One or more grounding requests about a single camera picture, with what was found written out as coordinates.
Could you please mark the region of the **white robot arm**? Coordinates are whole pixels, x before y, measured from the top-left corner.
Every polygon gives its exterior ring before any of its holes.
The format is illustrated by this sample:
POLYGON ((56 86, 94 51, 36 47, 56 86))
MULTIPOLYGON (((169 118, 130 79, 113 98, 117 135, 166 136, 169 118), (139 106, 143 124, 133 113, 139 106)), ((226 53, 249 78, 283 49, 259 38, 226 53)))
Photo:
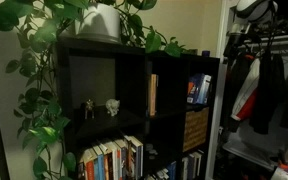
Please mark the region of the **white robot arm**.
POLYGON ((255 24, 269 22, 278 11, 278 4, 274 0, 239 0, 234 12, 235 21, 228 33, 229 39, 224 49, 225 57, 237 53, 250 30, 255 24))

